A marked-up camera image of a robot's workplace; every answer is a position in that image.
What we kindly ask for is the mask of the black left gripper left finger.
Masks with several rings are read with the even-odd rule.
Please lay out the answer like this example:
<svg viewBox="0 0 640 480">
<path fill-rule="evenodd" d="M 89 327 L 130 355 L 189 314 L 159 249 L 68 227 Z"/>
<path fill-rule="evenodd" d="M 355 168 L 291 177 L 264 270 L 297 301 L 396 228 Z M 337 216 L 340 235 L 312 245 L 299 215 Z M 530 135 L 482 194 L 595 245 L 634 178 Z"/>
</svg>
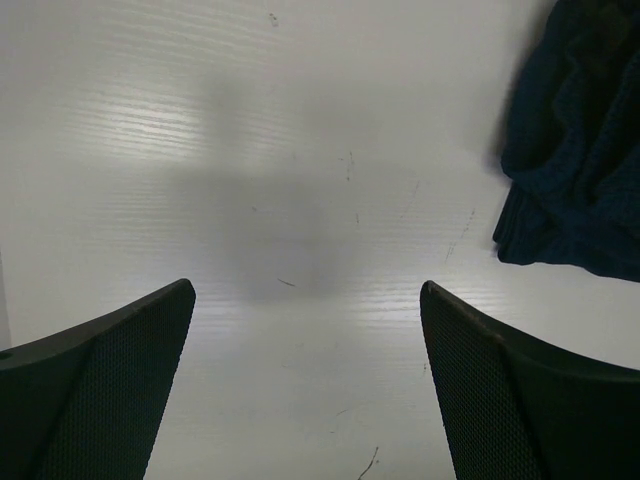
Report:
<svg viewBox="0 0 640 480">
<path fill-rule="evenodd" d="M 143 478 L 194 305 L 180 279 L 2 351 L 2 478 Z"/>
</svg>

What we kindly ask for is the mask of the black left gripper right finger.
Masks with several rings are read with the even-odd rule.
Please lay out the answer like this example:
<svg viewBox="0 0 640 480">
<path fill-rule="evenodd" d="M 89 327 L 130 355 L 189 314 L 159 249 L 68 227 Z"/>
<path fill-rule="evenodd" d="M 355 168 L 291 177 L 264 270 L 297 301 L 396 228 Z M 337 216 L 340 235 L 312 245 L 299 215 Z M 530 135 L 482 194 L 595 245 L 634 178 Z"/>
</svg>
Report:
<svg viewBox="0 0 640 480">
<path fill-rule="evenodd" d="M 420 315 L 457 478 L 638 478 L 638 371 L 549 344 L 433 281 Z"/>
</svg>

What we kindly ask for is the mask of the navy blue shorts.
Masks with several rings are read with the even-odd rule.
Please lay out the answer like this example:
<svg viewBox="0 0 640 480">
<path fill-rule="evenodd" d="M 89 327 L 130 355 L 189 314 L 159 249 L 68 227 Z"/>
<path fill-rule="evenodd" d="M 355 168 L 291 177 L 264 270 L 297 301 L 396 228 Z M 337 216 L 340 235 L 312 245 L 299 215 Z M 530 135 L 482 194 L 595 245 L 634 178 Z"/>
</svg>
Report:
<svg viewBox="0 0 640 480">
<path fill-rule="evenodd" d="M 500 165 L 500 261 L 638 280 L 637 2 L 554 4 L 515 83 Z"/>
</svg>

